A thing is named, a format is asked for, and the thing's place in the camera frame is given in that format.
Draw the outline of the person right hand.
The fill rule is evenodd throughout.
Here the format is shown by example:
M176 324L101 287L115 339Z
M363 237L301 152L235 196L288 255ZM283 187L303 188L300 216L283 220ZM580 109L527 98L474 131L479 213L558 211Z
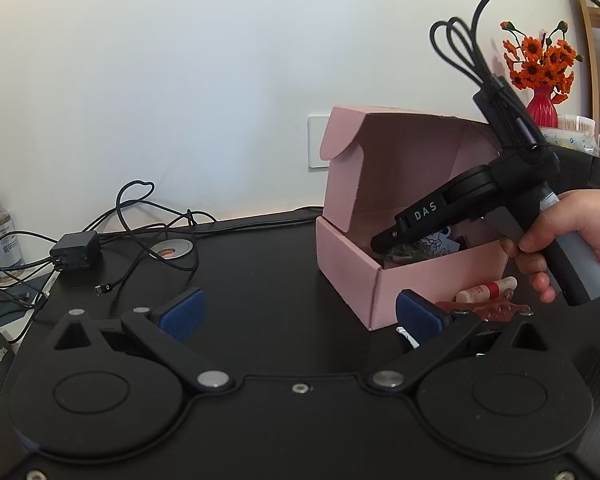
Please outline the person right hand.
M593 249L600 262L600 190L573 190L562 193L559 202L541 212L519 243L503 237L501 246L528 276L531 287L543 304L550 304L557 292L550 284L545 258L540 250L556 237L577 232Z

